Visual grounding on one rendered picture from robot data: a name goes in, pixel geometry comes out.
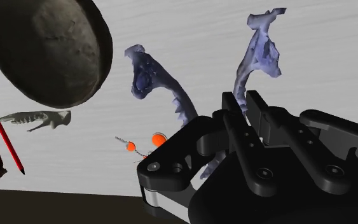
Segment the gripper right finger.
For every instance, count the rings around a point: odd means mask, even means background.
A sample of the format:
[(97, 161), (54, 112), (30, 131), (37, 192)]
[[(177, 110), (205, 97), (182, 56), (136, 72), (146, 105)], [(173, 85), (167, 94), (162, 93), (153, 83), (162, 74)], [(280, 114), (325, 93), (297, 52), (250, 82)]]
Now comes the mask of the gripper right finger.
[(246, 98), (246, 117), (267, 145), (288, 145), (321, 190), (334, 195), (350, 190), (358, 172), (358, 123), (316, 109), (293, 116), (267, 105), (255, 90)]

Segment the blue-purple curved figure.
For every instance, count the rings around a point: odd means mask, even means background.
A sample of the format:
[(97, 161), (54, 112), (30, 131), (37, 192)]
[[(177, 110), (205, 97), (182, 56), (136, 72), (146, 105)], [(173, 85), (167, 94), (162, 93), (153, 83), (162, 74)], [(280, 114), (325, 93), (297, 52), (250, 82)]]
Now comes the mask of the blue-purple curved figure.
[[(245, 93), (250, 74), (255, 70), (261, 70), (272, 78), (278, 78), (282, 74), (279, 68), (280, 53), (270, 39), (268, 31), (271, 23), (286, 10), (286, 8), (274, 8), (263, 14), (250, 14), (247, 17), (247, 25), (255, 33), (238, 66), (233, 87), (233, 96), (243, 113), (248, 110)], [(156, 88), (166, 88), (174, 96), (172, 103), (176, 105), (175, 113), (184, 126), (198, 116), (189, 95), (179, 82), (148, 54), (141, 44), (128, 47), (124, 51), (124, 56), (132, 61), (134, 77), (131, 93), (135, 98), (141, 100)]]

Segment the red pen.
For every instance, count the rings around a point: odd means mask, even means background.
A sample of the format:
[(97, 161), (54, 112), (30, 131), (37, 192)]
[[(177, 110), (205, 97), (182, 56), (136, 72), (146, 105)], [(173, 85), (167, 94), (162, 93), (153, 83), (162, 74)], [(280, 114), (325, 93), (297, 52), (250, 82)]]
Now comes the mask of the red pen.
[(13, 147), (13, 145), (12, 145), (12, 143), (11, 143), (11, 141), (10, 141), (10, 139), (9, 139), (9, 137), (8, 137), (6, 131), (5, 131), (5, 129), (4, 129), (4, 127), (3, 127), (3, 125), (1, 123), (0, 123), (0, 135), (1, 135), (4, 143), (6, 144), (6, 146), (7, 146), (8, 150), (9, 150), (13, 160), (15, 161), (15, 163), (16, 163), (16, 165), (18, 167), (18, 170), (23, 175), (25, 175), (24, 166), (23, 166), (19, 156), (17, 155), (17, 153), (16, 153), (16, 151), (15, 151), (15, 149), (14, 149), (14, 147)]

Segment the pale grey skull figure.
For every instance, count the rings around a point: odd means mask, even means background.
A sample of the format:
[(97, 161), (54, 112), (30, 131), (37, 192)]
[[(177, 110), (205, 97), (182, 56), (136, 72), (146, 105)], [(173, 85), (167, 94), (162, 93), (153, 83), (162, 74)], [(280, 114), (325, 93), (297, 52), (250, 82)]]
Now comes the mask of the pale grey skull figure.
[(50, 126), (56, 129), (59, 125), (68, 126), (71, 122), (72, 112), (70, 110), (63, 111), (23, 111), (12, 113), (0, 117), (1, 122), (11, 122), (12, 124), (25, 124), (32, 122), (41, 122), (38, 126), (27, 130), (32, 132), (42, 127)]

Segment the dark grey round bowl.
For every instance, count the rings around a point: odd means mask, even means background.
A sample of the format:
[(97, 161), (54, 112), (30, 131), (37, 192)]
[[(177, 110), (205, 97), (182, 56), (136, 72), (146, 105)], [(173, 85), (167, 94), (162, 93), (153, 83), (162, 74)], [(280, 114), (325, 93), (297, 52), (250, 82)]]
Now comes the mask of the dark grey round bowl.
[(112, 61), (112, 35), (93, 0), (0, 0), (0, 71), (29, 99), (83, 104)]

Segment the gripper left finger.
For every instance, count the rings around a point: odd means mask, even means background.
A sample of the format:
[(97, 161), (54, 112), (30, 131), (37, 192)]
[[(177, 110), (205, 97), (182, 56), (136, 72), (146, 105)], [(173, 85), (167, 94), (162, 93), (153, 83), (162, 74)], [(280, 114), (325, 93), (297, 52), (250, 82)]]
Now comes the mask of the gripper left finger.
[[(276, 195), (277, 180), (261, 158), (263, 145), (231, 92), (222, 94), (221, 105), (213, 117), (194, 118), (145, 158), (137, 166), (139, 184), (149, 190), (182, 191), (216, 152), (229, 150), (237, 155), (250, 191), (261, 197)], [(268, 174), (263, 178), (265, 168)]]

